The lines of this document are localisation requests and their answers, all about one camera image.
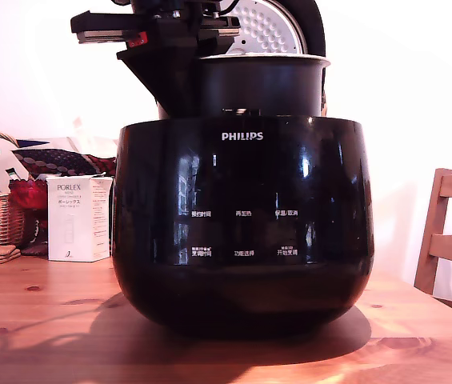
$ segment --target glossy black surface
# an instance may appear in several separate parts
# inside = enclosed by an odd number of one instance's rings
[[[351,308],[370,275],[370,183],[355,122],[230,117],[128,126],[116,198],[121,288],[145,316],[178,332],[308,331]]]
[[[320,116],[324,58],[297,55],[219,56],[200,60],[198,116],[257,110],[261,116]]]

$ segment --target white cardboard box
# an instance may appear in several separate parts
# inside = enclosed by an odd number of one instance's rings
[[[49,176],[48,259],[95,262],[110,256],[112,178]]]

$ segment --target table surface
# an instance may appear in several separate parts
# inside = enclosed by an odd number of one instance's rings
[[[452,383],[452,309],[373,273],[313,336],[198,341],[141,316],[109,259],[0,265],[0,383]]]

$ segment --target philips logo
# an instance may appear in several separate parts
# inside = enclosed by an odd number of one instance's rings
[[[263,140],[263,132],[239,132],[236,134],[222,133],[222,141],[229,140],[230,142],[247,142],[251,140]]]

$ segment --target chair backrest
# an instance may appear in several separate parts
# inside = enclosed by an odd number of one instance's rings
[[[449,198],[452,198],[452,170],[438,169],[435,171],[414,280],[414,286],[427,294],[434,292],[438,260],[445,258],[452,261],[452,235],[442,234]]]

